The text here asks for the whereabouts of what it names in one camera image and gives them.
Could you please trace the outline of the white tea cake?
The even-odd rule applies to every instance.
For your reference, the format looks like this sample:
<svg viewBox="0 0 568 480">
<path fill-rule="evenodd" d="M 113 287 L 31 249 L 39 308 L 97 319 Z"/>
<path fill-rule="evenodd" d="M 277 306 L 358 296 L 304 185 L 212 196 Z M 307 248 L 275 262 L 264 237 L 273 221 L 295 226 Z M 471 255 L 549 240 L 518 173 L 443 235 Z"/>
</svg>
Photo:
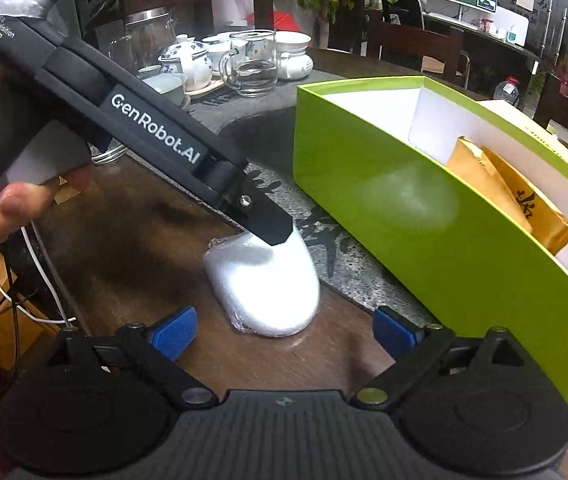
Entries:
<svg viewBox="0 0 568 480">
<path fill-rule="evenodd" d="M 320 281 L 298 230 L 271 246 L 249 232 L 211 240 L 203 266 L 235 330 L 284 338 L 319 310 Z"/>
</svg>

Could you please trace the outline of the plastic water bottle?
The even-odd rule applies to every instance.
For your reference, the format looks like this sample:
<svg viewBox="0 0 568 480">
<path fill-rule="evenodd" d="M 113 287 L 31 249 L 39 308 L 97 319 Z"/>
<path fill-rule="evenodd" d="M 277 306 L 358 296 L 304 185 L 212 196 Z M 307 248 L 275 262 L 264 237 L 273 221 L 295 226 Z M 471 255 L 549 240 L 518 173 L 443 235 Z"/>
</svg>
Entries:
<svg viewBox="0 0 568 480">
<path fill-rule="evenodd" d="M 507 76 L 494 89 L 493 99 L 516 106 L 520 100 L 519 80 L 514 76 Z"/>
</svg>

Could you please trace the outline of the green open gift box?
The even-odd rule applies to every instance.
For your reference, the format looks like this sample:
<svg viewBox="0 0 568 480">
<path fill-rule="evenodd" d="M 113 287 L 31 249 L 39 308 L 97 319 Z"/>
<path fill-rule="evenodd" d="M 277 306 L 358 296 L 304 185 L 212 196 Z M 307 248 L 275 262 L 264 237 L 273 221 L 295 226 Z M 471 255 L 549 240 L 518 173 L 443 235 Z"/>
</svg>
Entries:
<svg viewBox="0 0 568 480">
<path fill-rule="evenodd" d="M 508 328 L 568 400 L 568 244 L 550 254 L 447 168 L 466 136 L 568 218 L 568 152 L 424 76 L 297 90 L 293 178 L 438 320 Z"/>
</svg>

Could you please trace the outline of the grey calligraphy table mat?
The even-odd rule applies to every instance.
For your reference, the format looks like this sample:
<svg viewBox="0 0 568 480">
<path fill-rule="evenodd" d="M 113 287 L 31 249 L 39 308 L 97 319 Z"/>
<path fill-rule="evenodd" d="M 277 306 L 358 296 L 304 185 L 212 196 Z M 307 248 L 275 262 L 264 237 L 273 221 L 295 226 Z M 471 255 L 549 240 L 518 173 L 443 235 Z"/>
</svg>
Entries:
<svg viewBox="0 0 568 480">
<path fill-rule="evenodd" d="M 339 80 L 319 75 L 305 81 Z M 191 115 L 214 133 L 237 143 L 249 158 L 249 172 L 296 226 L 320 278 L 366 309 L 389 306 L 414 321 L 436 318 L 424 304 L 358 242 L 293 178 L 297 90 L 283 84 L 270 96 L 244 99 L 223 91 L 191 106 Z"/>
</svg>

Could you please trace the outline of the gold foil tea packet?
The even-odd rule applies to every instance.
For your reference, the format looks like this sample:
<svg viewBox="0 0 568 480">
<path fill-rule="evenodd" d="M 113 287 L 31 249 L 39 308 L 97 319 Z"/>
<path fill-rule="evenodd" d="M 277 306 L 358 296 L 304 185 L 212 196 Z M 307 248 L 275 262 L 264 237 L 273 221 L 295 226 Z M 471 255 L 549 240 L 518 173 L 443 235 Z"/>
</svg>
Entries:
<svg viewBox="0 0 568 480">
<path fill-rule="evenodd" d="M 535 185 L 490 148 L 460 136 L 447 168 L 556 256 L 568 244 L 568 219 Z"/>
</svg>

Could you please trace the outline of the dark wooden chair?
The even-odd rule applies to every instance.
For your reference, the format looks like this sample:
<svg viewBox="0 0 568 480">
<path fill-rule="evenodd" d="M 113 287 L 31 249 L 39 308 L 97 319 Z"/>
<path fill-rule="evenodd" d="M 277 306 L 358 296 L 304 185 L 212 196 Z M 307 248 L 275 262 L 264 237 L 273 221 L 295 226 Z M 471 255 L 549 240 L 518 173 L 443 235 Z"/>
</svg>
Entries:
<svg viewBox="0 0 568 480">
<path fill-rule="evenodd" d="M 463 40 L 464 32 L 456 27 L 451 27 L 448 35 L 442 35 L 417 27 L 376 22 L 369 24 L 366 56 L 390 63 L 433 58 L 444 64 L 441 77 L 445 81 L 464 81 L 463 87 L 467 88 L 468 76 L 460 71 Z"/>
</svg>

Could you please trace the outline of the clear glass pitcher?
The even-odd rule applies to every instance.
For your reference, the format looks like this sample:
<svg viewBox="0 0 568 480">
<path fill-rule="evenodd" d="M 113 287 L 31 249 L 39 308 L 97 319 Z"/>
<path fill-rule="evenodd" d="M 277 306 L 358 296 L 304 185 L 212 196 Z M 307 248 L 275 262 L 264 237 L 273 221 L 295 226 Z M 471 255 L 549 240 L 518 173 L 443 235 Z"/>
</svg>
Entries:
<svg viewBox="0 0 568 480">
<path fill-rule="evenodd" d="M 277 83 L 276 55 L 274 30 L 232 32 L 219 63 L 224 84 L 245 98 L 266 96 Z"/>
</svg>

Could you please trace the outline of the blue white porcelain teapot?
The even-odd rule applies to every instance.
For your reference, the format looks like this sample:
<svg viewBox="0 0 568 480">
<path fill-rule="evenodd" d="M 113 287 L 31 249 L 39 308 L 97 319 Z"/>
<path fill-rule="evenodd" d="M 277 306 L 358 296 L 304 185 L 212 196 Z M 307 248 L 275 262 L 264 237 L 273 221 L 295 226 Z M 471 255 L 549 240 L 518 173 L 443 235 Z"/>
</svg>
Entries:
<svg viewBox="0 0 568 480">
<path fill-rule="evenodd" d="M 162 73 L 182 74 L 186 77 L 187 92 L 205 88 L 213 78 L 209 49 L 194 37 L 176 36 L 174 44 L 160 52 L 158 62 Z"/>
</svg>

